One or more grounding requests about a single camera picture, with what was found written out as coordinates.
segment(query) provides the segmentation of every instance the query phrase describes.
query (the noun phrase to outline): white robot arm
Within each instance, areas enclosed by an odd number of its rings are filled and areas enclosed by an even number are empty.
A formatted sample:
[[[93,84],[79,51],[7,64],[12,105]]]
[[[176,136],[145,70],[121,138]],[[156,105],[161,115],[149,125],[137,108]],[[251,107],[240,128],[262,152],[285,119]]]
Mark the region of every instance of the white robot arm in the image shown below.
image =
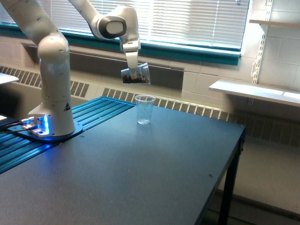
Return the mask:
[[[137,69],[140,49],[135,9],[119,6],[106,16],[88,0],[69,0],[101,39],[120,37],[120,46],[131,71]],[[42,103],[29,112],[35,122],[26,125],[39,137],[65,136],[75,131],[70,109],[70,57],[68,41],[37,0],[0,0],[19,28],[36,45],[40,58]]]
[[[128,68],[134,72],[138,65],[138,50],[141,48],[135,8],[117,6],[112,12],[101,15],[88,0],[69,0],[69,2],[87,21],[97,38],[120,38],[120,47],[126,54]]]

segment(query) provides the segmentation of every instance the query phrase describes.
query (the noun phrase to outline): radiator vent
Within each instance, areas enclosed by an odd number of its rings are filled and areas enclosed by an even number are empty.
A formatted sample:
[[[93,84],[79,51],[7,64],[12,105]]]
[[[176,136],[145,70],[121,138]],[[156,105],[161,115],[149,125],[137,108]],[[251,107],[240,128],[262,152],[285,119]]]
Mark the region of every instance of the radiator vent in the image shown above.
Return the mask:
[[[42,86],[41,76],[35,72],[0,66],[0,73],[19,78],[18,83],[38,88]],[[88,83],[71,81],[71,95],[84,98],[89,86]]]
[[[137,94],[131,92],[110,88],[105,88],[103,91],[103,96],[126,100],[133,103],[135,103],[134,97],[136,95]],[[243,112],[232,114],[218,108],[191,104],[163,97],[157,97],[154,105],[244,125],[246,126],[248,136],[299,147],[300,124],[282,121],[281,119],[269,119],[261,115]]]

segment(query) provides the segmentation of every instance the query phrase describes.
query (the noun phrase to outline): shelf bracket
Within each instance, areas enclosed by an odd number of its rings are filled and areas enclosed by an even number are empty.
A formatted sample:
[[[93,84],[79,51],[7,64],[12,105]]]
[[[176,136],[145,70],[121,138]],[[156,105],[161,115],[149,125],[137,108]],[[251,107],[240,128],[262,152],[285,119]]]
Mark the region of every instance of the shelf bracket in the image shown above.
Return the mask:
[[[272,3],[273,0],[266,0],[266,17],[265,21],[270,21],[270,16],[271,16],[271,10],[272,10]],[[255,61],[255,68],[254,71],[251,71],[251,77],[252,77],[252,84],[257,84],[258,82],[258,76],[259,72],[261,69],[261,64],[262,64],[262,59],[263,59],[263,51],[264,51],[264,46],[266,43],[266,38],[267,38],[267,33],[268,33],[268,26],[262,27],[264,33],[261,36],[259,48],[258,48],[258,53],[257,53],[257,58]],[[249,98],[248,104],[253,105],[253,98]]]

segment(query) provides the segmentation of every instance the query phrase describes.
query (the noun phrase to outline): wooden shelf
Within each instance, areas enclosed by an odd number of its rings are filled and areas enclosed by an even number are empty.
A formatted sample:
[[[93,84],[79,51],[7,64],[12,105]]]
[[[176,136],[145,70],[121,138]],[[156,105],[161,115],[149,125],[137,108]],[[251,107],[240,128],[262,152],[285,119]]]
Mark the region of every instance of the wooden shelf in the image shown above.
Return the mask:
[[[218,80],[209,87],[209,90],[300,107],[300,92],[266,85]]]
[[[249,20],[249,23],[257,23],[257,24],[268,25],[268,26],[278,26],[278,27],[287,27],[287,28],[300,29],[300,24],[299,23],[272,22],[272,21],[264,21],[264,20]]]
[[[10,83],[18,80],[19,79],[15,76],[0,73],[0,84]]]

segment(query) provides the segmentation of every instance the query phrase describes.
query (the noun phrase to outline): blue led light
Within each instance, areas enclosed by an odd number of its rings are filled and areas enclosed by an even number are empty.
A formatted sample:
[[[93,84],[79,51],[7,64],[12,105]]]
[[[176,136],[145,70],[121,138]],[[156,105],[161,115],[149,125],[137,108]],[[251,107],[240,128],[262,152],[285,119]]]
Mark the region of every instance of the blue led light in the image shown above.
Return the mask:
[[[47,135],[49,134],[49,123],[48,123],[48,117],[46,115],[43,116],[44,121],[44,133]]]

